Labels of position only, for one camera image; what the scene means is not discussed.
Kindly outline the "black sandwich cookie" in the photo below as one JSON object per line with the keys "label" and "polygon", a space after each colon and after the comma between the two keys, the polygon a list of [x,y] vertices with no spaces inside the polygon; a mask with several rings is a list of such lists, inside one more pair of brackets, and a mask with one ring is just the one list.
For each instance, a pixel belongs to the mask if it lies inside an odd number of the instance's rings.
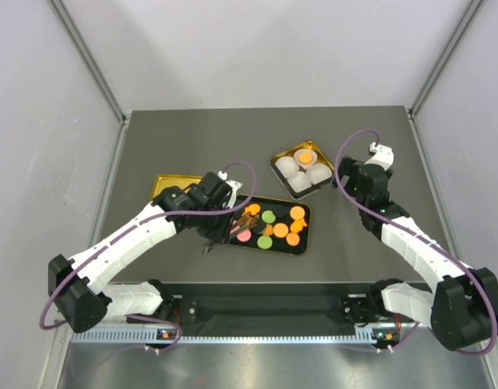
{"label": "black sandwich cookie", "polygon": [[267,225],[265,223],[263,224],[257,224],[254,228],[251,229],[251,231],[254,233],[254,234],[258,234],[258,235],[263,235],[265,230],[267,228]]}

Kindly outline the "orange swirl cookie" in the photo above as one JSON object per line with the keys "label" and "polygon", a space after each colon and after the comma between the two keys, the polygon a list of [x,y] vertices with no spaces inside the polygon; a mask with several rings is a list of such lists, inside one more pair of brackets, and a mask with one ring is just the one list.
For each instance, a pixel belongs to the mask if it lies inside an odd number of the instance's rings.
{"label": "orange swirl cookie", "polygon": [[243,214],[237,221],[237,226],[240,228],[251,229],[258,223],[259,216],[250,213]]}

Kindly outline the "round dotted orange cookie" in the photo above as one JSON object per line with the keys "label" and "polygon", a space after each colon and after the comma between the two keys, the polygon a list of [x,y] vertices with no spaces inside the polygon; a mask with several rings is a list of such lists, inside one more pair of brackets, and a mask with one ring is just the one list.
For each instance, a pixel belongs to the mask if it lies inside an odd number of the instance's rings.
{"label": "round dotted orange cookie", "polygon": [[298,154],[298,162],[303,165],[309,165],[313,162],[314,156],[310,150],[302,150]]}

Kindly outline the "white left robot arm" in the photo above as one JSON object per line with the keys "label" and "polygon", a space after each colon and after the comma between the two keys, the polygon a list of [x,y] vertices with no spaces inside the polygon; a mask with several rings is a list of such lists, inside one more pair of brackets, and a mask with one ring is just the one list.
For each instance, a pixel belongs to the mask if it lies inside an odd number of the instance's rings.
{"label": "white left robot arm", "polygon": [[242,185],[225,172],[206,173],[182,189],[168,186],[116,232],[70,258],[59,254],[48,264],[48,294],[75,333],[102,320],[131,314],[165,321],[173,302],[156,280],[112,284],[142,254],[185,229],[212,243],[230,238],[233,208]]}

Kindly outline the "dark square cookie tin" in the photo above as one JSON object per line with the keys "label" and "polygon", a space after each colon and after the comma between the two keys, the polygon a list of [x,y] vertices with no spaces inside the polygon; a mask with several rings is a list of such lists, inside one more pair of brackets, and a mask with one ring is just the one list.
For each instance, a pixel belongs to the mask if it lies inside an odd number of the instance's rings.
{"label": "dark square cookie tin", "polygon": [[[311,188],[309,188],[308,190],[305,190],[305,191],[303,191],[303,192],[301,192],[299,194],[294,193],[291,190],[290,185],[287,182],[287,179],[285,179],[281,175],[281,173],[277,169],[275,163],[276,163],[276,161],[279,158],[281,158],[283,156],[292,156],[292,157],[294,157],[294,153],[297,150],[301,149],[301,148],[309,148],[309,149],[313,150],[314,152],[316,152],[317,156],[318,156],[316,163],[327,165],[332,170],[332,173],[334,175],[333,163],[329,161],[328,157],[321,151],[320,147],[313,140],[310,140],[310,139],[306,140],[306,141],[304,141],[304,142],[302,142],[302,143],[300,143],[298,145],[290,147],[290,148],[286,149],[285,151],[279,152],[276,155],[272,156],[271,159],[270,159],[271,169],[274,172],[274,174],[276,175],[278,181],[282,184],[282,186],[285,188],[285,190],[288,193],[288,195],[293,200],[300,200],[300,199],[303,199],[303,198],[305,198],[305,197],[313,194],[314,192],[322,189],[324,186],[327,186],[328,184],[330,184],[332,182],[332,179],[333,179],[333,175],[332,175],[330,177],[330,179],[327,179],[324,182],[321,182],[320,184],[317,184],[317,185],[312,185],[311,184]],[[306,172],[307,169],[302,169],[301,167],[299,167],[299,171]]]}

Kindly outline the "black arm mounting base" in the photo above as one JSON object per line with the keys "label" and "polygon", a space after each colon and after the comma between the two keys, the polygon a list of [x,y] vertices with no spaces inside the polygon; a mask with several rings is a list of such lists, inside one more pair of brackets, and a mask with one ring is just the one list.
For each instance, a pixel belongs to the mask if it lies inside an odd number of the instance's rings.
{"label": "black arm mounting base", "polygon": [[130,314],[129,323],[180,325],[185,334],[245,333],[388,322],[369,283],[173,283],[153,314]]}

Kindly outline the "metal serving tongs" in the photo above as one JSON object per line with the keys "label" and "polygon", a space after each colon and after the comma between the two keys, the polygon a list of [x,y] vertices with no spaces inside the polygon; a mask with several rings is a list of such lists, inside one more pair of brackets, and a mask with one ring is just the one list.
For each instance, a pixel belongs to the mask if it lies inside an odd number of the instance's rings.
{"label": "metal serving tongs", "polygon": [[215,246],[227,244],[234,237],[237,237],[239,233],[250,230],[237,226],[237,221],[240,217],[241,216],[220,216],[219,221],[208,225],[204,229],[200,229],[198,231],[199,235],[207,240],[203,245],[202,254],[209,254]]}

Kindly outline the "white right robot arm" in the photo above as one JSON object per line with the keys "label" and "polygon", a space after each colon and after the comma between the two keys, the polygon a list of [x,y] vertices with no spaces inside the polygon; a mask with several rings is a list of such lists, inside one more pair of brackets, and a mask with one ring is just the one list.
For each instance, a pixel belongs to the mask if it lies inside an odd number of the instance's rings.
{"label": "white right robot arm", "polygon": [[372,158],[345,156],[333,185],[358,207],[363,227],[399,254],[424,279],[423,291],[398,279],[376,282],[368,311],[380,321],[401,314],[430,328],[450,351],[498,337],[498,282],[487,268],[456,260],[426,235],[410,214],[389,198],[393,172]]}

